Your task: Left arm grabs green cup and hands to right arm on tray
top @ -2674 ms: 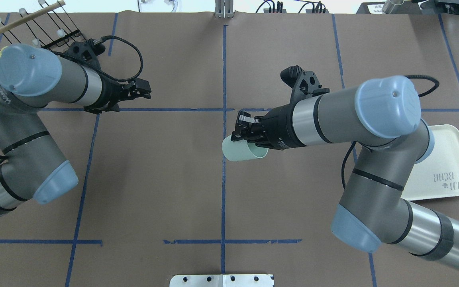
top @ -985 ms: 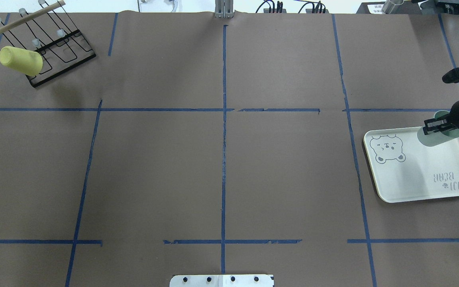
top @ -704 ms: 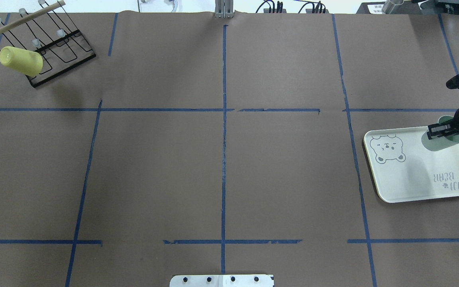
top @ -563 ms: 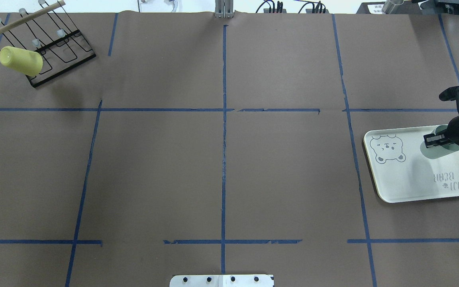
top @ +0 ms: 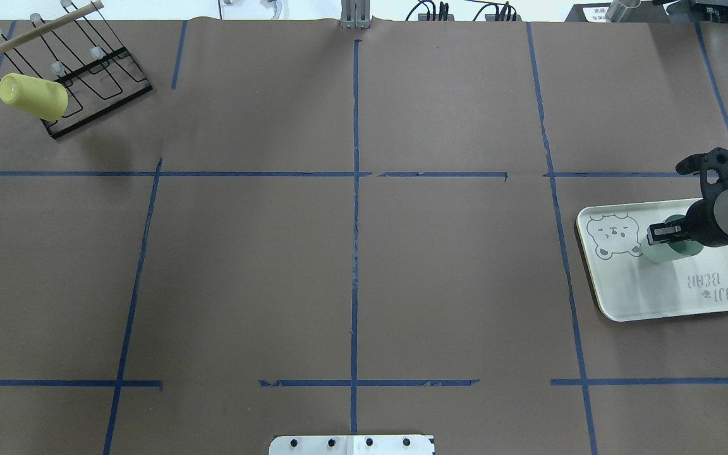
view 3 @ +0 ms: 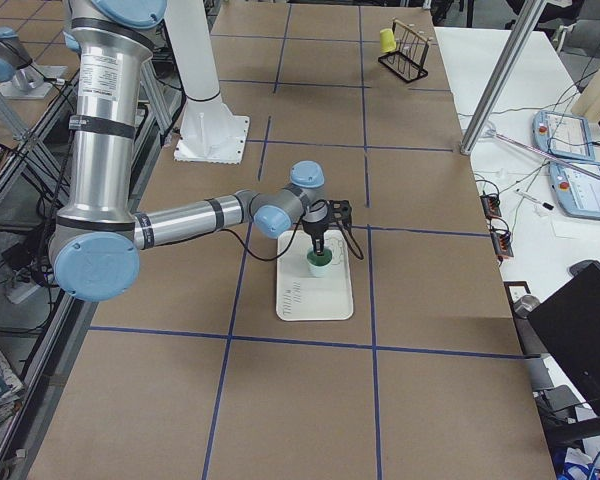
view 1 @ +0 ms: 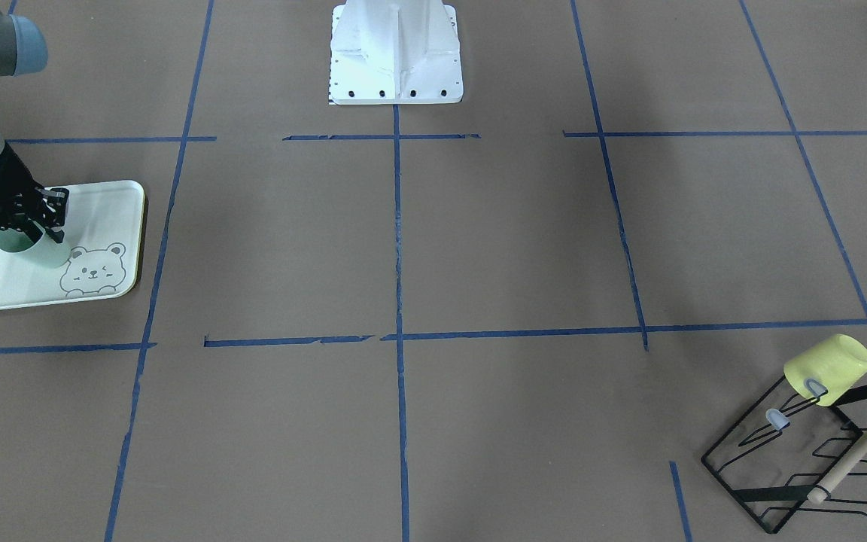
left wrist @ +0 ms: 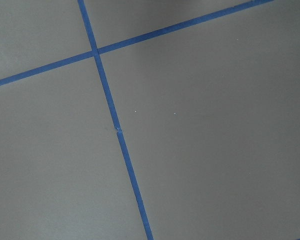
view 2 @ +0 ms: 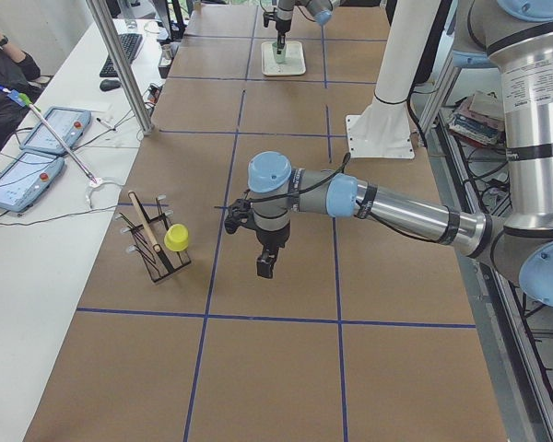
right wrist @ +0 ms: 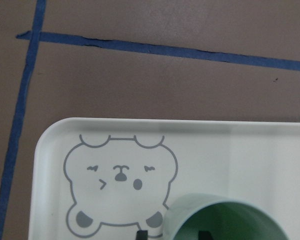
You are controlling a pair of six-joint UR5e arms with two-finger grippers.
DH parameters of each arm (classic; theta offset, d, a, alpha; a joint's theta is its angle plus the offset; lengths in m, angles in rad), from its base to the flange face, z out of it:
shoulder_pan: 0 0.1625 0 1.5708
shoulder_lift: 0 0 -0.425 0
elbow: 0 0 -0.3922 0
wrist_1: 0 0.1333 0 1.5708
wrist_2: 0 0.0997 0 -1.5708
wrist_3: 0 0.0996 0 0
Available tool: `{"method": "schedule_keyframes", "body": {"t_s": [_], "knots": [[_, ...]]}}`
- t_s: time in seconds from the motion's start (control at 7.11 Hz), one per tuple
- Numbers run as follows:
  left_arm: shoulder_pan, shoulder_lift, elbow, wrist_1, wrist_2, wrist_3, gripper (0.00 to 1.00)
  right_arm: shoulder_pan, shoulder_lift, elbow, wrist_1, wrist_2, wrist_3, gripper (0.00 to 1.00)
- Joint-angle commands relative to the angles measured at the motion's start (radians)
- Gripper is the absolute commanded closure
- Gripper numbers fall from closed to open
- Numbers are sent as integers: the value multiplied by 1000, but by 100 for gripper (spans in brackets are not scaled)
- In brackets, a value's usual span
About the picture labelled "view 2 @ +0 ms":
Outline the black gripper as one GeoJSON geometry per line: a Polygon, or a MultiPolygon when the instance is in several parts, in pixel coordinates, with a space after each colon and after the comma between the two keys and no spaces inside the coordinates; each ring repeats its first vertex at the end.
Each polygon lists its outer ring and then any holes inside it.
{"type": "Polygon", "coordinates": [[[289,239],[289,225],[272,231],[259,228],[256,231],[256,237],[263,246],[262,254],[256,260],[257,275],[262,278],[272,278],[274,257],[278,255],[280,249],[286,247],[289,239]]]}
{"type": "Polygon", "coordinates": [[[277,31],[277,55],[284,56],[286,54],[286,43],[284,42],[286,34],[288,33],[288,21],[278,19],[276,21],[277,31]]]}

